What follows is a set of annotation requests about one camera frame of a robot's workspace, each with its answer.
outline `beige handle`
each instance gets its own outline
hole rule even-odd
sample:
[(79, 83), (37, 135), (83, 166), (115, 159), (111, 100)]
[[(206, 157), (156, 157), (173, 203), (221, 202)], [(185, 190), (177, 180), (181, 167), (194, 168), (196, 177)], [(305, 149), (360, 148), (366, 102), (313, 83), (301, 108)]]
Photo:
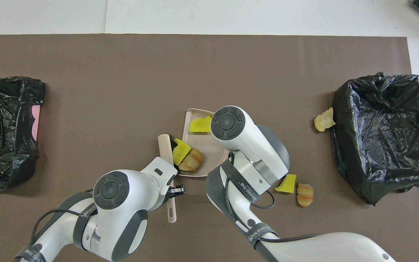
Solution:
[[(171, 148), (171, 139), (168, 134), (162, 134), (158, 136), (158, 146), (160, 157), (169, 164), (173, 165), (172, 160), (172, 148)], [(168, 221), (170, 223), (175, 223), (177, 220), (176, 216), (176, 201), (174, 198), (168, 200)]]

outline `food item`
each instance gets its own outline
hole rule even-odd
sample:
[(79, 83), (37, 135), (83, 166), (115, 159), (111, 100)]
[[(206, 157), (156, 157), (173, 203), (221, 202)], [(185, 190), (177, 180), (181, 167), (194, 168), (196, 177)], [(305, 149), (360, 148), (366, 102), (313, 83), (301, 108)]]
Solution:
[(297, 202), (302, 207), (307, 207), (313, 202), (313, 190), (314, 188), (309, 184), (297, 185)]
[(211, 116), (205, 116), (205, 118), (197, 118), (190, 123), (188, 131), (190, 132), (211, 132), (210, 128)]
[(318, 131), (324, 132), (326, 128), (330, 128), (335, 125), (334, 119), (332, 119), (333, 110), (332, 107), (324, 111), (321, 115), (315, 117), (315, 127)]
[(194, 172), (201, 166), (203, 160), (203, 155), (200, 151), (193, 148), (183, 159), (182, 163), (179, 165), (179, 169), (182, 171)]
[(279, 192), (293, 193), (295, 189), (296, 175), (288, 174), (278, 187), (274, 189)]
[(172, 146), (172, 161), (179, 170), (196, 171), (204, 161), (203, 155), (196, 148), (191, 148), (180, 139), (174, 139)]

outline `round gray button pad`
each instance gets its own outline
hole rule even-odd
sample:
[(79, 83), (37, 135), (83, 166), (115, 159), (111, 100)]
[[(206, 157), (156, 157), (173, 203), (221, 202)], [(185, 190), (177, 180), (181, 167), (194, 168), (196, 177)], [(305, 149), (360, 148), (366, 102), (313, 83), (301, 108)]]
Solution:
[(221, 140), (231, 140), (237, 137), (245, 126), (243, 112), (234, 106), (225, 106), (211, 118), (211, 131)]
[(93, 188), (93, 199), (102, 209), (115, 209), (127, 198), (129, 184), (126, 174), (112, 171), (101, 177)]

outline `yellow sponge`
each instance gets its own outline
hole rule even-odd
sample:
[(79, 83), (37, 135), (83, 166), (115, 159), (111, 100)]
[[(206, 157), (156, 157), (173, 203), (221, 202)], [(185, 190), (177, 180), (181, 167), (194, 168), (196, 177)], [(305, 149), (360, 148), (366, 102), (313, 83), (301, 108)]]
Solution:
[(293, 193), (295, 188), (296, 175), (288, 174), (282, 181), (282, 183), (274, 189), (279, 192)]
[(205, 116), (205, 118), (197, 118), (190, 123), (188, 131), (190, 132), (211, 132), (209, 127), (211, 123), (211, 116)]
[(174, 164), (179, 166), (192, 148), (180, 139), (174, 139), (173, 141), (177, 146), (172, 151), (172, 160)]

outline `beige tray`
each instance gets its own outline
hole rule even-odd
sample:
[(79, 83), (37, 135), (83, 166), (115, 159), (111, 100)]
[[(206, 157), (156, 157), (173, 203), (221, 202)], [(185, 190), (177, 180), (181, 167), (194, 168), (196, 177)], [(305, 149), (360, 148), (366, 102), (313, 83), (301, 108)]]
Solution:
[(205, 177), (208, 173), (223, 163), (229, 152), (221, 147), (211, 133), (189, 132), (190, 123), (197, 118), (213, 116), (214, 113), (202, 109), (189, 108), (185, 114), (182, 141), (192, 148), (198, 149), (203, 154), (204, 161), (195, 173), (179, 171), (179, 175), (186, 177)]

